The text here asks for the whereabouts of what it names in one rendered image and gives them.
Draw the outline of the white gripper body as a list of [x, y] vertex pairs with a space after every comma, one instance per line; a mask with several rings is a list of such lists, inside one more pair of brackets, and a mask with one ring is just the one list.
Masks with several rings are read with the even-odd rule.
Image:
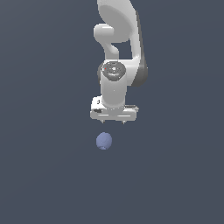
[[102, 104], [102, 96], [96, 96], [91, 103], [90, 117], [106, 121], [135, 121], [139, 108], [136, 105], [124, 105], [115, 110], [106, 108]]

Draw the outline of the blue round ball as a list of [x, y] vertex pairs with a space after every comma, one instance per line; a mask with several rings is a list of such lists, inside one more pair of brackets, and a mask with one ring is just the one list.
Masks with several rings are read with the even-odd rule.
[[102, 132], [96, 138], [96, 146], [101, 150], [107, 150], [112, 144], [112, 137], [109, 133]]

